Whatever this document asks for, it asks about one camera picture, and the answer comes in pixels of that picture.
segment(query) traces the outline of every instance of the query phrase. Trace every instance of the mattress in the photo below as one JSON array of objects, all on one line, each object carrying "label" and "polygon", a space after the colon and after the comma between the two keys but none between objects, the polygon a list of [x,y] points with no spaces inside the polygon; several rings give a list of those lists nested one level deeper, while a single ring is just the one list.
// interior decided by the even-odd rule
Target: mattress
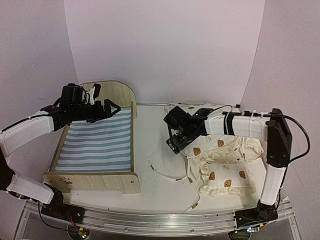
[{"label": "mattress", "polygon": [[60,152],[56,173],[130,172],[132,164],[131,108],[87,123],[73,122]]}]

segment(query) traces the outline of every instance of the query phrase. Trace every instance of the striped mattress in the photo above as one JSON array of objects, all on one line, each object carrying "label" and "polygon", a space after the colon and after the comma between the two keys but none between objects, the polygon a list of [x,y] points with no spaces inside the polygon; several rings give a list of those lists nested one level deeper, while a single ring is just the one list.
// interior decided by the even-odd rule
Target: striped mattress
[{"label": "striped mattress", "polygon": [[87,123],[75,121],[67,132],[56,173],[109,173],[131,170],[131,108]]}]

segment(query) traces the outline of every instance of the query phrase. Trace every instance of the blue stripe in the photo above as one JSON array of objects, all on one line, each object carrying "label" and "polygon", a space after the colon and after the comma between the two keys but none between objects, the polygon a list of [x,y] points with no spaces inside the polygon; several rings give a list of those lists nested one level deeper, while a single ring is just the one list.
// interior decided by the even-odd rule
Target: blue stripe
[{"label": "blue stripe", "polygon": [[107,173],[107,172],[130,172],[130,168],[119,169],[95,169],[95,170],[55,170],[56,173]]},{"label": "blue stripe", "polygon": [[70,133],[68,132],[67,135],[70,137],[91,137],[91,136],[104,136],[108,134],[118,134],[123,133],[131,129],[131,126],[120,129],[120,130],[113,130],[113,131],[100,131],[100,132],[88,132],[88,133]]},{"label": "blue stripe", "polygon": [[109,140],[114,140],[114,139],[121,139],[121,138],[126,138],[131,136],[131,133],[127,133],[124,135],[119,135],[119,136],[108,136],[108,137],[101,137],[101,138],[84,138],[84,139],[70,139],[66,138],[65,142],[69,143],[83,143],[83,142],[98,142],[98,141],[109,141]]},{"label": "blue stripe", "polygon": [[108,118],[108,119],[103,119],[103,120],[99,120],[99,121],[96,121],[94,123],[89,123],[89,122],[73,122],[71,125],[73,126],[88,126],[88,125],[98,125],[98,124],[108,124],[108,123],[117,123],[117,122],[120,122],[120,121],[125,121],[125,120],[131,120],[131,113],[123,113],[124,115],[123,116],[130,116],[130,117],[124,117],[124,118],[119,118],[119,119],[113,119],[112,117],[111,118]]},{"label": "blue stripe", "polygon": [[130,157],[131,153],[121,153],[114,154],[109,156],[60,156],[59,161],[68,160],[68,161],[81,161],[81,160],[108,160],[108,159],[117,159],[117,158],[127,158]]},{"label": "blue stripe", "polygon": [[100,166],[118,166],[118,165],[128,165],[131,161],[110,161],[110,162],[88,162],[88,163],[57,163],[57,167],[100,167]]},{"label": "blue stripe", "polygon": [[90,127],[90,128],[73,128],[71,126],[70,130],[75,131],[75,132],[84,132],[84,131],[95,131],[95,130],[119,128],[119,127],[124,127],[124,126],[131,126],[131,122],[115,124],[115,125],[96,126],[96,127]]},{"label": "blue stripe", "polygon": [[68,149],[80,149],[80,148],[104,148],[104,147],[110,147],[114,145],[120,145],[120,144],[128,144],[131,140],[123,140],[123,141],[114,141],[109,143],[86,143],[86,144],[77,144],[77,145],[70,145],[70,144],[64,144],[64,148]]},{"label": "blue stripe", "polygon": [[111,149],[100,149],[100,150],[79,150],[79,151],[68,151],[62,150],[62,154],[71,154],[71,155],[78,155],[78,154],[107,154],[117,151],[124,151],[129,150],[131,146],[123,146],[123,147],[115,147]]}]

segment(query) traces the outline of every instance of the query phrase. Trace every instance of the wooden bed frame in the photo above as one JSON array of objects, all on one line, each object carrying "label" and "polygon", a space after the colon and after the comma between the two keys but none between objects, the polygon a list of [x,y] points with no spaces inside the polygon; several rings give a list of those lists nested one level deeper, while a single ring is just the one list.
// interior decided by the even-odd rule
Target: wooden bed frame
[{"label": "wooden bed frame", "polygon": [[100,173],[68,173],[54,172],[61,150],[63,148],[69,126],[65,126],[56,147],[53,160],[48,172],[43,174],[51,186],[56,187],[62,193],[69,193],[71,189],[119,189],[123,194],[140,193],[138,175],[134,173],[134,118],[137,118],[137,100],[135,93],[126,84],[116,81],[99,81],[81,84],[88,91],[94,83],[101,85],[99,97],[102,103],[104,99],[110,99],[122,108],[131,107],[131,169],[129,172],[100,172]]}]

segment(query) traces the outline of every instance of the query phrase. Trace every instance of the brown bear face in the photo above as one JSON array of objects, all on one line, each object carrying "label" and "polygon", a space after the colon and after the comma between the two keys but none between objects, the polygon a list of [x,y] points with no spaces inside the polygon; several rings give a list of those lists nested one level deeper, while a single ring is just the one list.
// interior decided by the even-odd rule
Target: brown bear face
[{"label": "brown bear face", "polygon": [[224,187],[226,187],[226,188],[231,187],[231,179],[224,182]]},{"label": "brown bear face", "polygon": [[194,147],[193,148],[193,153],[195,156],[198,156],[201,153],[201,149],[198,147]]},{"label": "brown bear face", "polygon": [[223,145],[225,145],[225,142],[222,140],[218,140],[218,147],[221,148]]},{"label": "brown bear face", "polygon": [[213,172],[210,173],[209,180],[213,181],[215,179],[216,179],[216,175],[215,175],[215,172],[213,171]]},{"label": "brown bear face", "polygon": [[246,179],[246,173],[245,173],[245,171],[240,171],[240,172],[239,172],[239,175],[240,175],[241,178]]}]

